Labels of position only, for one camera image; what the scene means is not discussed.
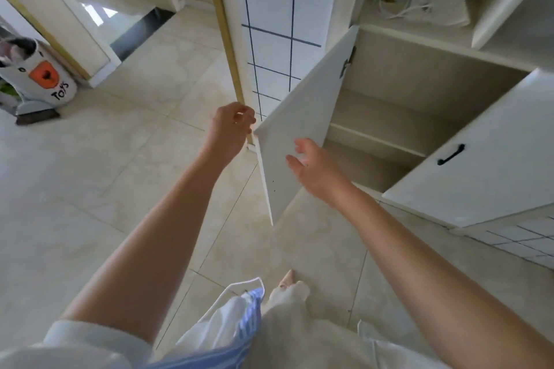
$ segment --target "forearm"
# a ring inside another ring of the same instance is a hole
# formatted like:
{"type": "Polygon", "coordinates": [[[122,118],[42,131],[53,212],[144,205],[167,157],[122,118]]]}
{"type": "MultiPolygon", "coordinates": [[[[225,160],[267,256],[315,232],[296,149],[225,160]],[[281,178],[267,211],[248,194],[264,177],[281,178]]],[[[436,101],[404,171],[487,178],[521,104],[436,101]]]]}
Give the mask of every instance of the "forearm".
{"type": "Polygon", "coordinates": [[[188,267],[222,167],[199,157],[61,316],[153,343],[188,267]]]}
{"type": "Polygon", "coordinates": [[[341,189],[337,208],[435,352],[453,368],[554,367],[548,340],[453,267],[363,191],[341,189]]]}

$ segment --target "orange label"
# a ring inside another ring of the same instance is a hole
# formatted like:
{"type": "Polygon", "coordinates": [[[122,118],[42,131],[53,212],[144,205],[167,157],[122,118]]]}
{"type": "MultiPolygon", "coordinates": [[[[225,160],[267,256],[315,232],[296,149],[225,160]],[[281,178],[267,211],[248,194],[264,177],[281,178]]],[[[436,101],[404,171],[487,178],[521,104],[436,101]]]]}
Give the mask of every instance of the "orange label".
{"type": "Polygon", "coordinates": [[[29,73],[29,77],[44,89],[55,88],[60,81],[60,76],[56,69],[54,69],[54,66],[46,60],[40,62],[38,66],[29,73]]]}

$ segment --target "black cabinet handle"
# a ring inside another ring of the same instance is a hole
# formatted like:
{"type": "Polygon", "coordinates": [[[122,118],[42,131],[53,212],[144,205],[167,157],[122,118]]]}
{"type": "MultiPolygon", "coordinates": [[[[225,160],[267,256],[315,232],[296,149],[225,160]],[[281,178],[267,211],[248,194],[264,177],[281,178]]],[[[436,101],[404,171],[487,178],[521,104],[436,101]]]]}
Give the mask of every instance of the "black cabinet handle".
{"type": "Polygon", "coordinates": [[[459,155],[460,153],[462,153],[465,149],[465,145],[462,143],[460,145],[458,145],[458,150],[456,150],[452,155],[448,156],[446,159],[439,159],[437,161],[437,165],[444,165],[445,163],[447,163],[450,159],[452,159],[454,156],[456,155],[459,155]]]}

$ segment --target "white cabinet door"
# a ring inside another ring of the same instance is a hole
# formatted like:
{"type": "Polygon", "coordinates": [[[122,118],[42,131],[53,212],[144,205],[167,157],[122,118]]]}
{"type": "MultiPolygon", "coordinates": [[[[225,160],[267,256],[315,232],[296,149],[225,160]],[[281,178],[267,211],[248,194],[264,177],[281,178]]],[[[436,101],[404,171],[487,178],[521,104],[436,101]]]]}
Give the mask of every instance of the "white cabinet door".
{"type": "Polygon", "coordinates": [[[272,224],[300,189],[285,156],[297,156],[294,151],[296,138],[310,138],[319,146],[323,144],[357,33],[358,27],[352,26],[254,130],[272,224]]]}
{"type": "Polygon", "coordinates": [[[554,74],[531,73],[383,196],[459,227],[554,203],[554,74]]]}

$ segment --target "person's left hand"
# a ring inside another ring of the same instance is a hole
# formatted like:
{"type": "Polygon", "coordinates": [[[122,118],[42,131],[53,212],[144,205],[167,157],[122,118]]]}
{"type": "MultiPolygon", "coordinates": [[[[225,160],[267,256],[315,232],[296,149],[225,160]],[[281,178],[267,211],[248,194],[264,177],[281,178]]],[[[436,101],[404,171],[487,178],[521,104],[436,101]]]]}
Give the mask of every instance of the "person's left hand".
{"type": "Polygon", "coordinates": [[[255,122],[254,110],[239,102],[219,107],[206,132],[201,155],[218,163],[223,170],[240,152],[255,122]]]}

